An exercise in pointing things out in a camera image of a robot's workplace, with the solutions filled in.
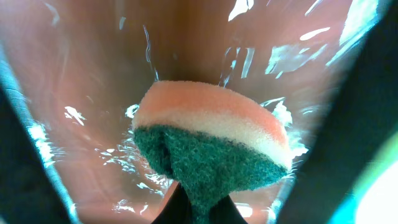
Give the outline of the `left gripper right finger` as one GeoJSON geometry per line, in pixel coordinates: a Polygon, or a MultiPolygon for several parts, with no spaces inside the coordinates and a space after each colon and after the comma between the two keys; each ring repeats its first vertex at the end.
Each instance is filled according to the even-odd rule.
{"type": "Polygon", "coordinates": [[[229,195],[211,208],[209,219],[210,224],[248,224],[229,195]]]}

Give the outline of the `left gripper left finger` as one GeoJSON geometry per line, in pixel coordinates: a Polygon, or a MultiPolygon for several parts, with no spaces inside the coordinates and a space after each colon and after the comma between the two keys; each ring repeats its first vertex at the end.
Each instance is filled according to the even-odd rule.
{"type": "Polygon", "coordinates": [[[181,183],[174,182],[167,195],[167,203],[151,224],[192,224],[192,206],[181,183]]]}

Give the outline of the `green orange sponge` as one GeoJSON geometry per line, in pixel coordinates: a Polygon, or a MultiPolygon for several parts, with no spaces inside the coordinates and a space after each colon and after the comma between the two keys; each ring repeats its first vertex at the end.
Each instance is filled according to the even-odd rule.
{"type": "Polygon", "coordinates": [[[281,122],[252,99],[217,85],[155,82],[132,119],[132,132],[150,167],[187,194],[192,223],[209,223],[231,192],[272,185],[292,168],[281,122]]]}

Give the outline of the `yellow-green plate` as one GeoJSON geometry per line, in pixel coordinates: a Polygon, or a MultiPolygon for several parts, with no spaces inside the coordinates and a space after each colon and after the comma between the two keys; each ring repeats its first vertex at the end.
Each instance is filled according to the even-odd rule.
{"type": "Polygon", "coordinates": [[[397,133],[367,164],[329,224],[397,224],[397,133]]]}

